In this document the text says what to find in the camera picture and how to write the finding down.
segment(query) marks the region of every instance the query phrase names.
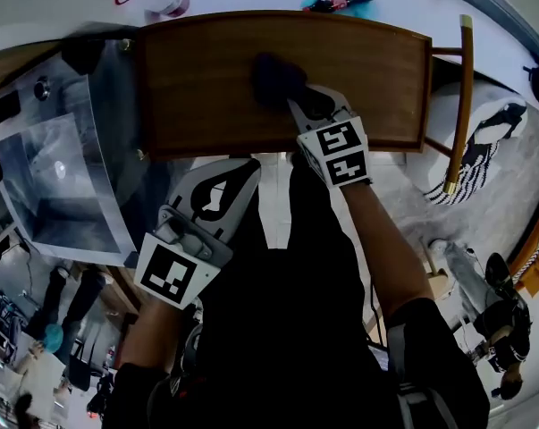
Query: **hand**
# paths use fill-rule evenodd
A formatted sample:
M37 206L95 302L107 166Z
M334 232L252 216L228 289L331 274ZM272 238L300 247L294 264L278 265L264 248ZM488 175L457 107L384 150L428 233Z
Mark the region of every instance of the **hand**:
M33 344L29 348L30 354L35 356L35 358L39 358L44 351L45 345L43 345L42 341L33 341Z

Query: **white table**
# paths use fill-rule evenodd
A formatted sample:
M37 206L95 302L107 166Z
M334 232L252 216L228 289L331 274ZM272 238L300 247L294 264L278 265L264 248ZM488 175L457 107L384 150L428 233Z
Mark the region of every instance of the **white table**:
M187 16L253 9L299 9L302 0L190 0ZM517 91L539 109L524 66L531 55L502 27L461 0L374 0L373 18L425 34L434 46L460 46L459 16L474 21L475 68ZM150 22L134 6L113 0L0 0L0 49L16 44L68 36L93 23L143 26Z

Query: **black pants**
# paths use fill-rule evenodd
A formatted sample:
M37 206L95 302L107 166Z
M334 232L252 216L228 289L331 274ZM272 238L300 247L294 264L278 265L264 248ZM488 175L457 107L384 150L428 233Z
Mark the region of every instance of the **black pants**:
M54 269L50 274L43 307L30 319L26 329L27 334L32 338L42 340L45 336L45 328L49 324L58 323L58 309L65 284L66 280ZM80 323L104 287L105 278L96 271L88 269L82 273L80 286L63 321L63 343L55 352L55 356L66 366L69 363L74 341L79 334Z
M364 330L355 249L328 188L304 159L294 163L287 249L267 248L256 193L230 242L233 259L200 295L198 362L206 375L231 369L235 361L240 370L270 374L269 365L285 350L291 360L307 361L311 351L347 344L344 339Z

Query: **gray pants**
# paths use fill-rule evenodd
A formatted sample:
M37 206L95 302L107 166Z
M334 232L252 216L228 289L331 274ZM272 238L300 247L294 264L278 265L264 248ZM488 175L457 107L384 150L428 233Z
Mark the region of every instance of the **gray pants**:
M455 243L448 243L444 250L444 256L452 276L459 285L459 296L462 300L462 308L466 312L470 322L474 322L478 315L495 302L501 301L487 281L476 272L474 263L476 260L460 249Z

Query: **wooden tray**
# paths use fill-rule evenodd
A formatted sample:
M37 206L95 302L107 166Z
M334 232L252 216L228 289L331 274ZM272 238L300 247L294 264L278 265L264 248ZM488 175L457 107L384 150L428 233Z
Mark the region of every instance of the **wooden tray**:
M253 98L260 52L296 63L309 84L340 91L371 150L420 151L430 94L429 37L318 13L252 11L168 21L139 30L146 150L155 160L294 150L291 114Z

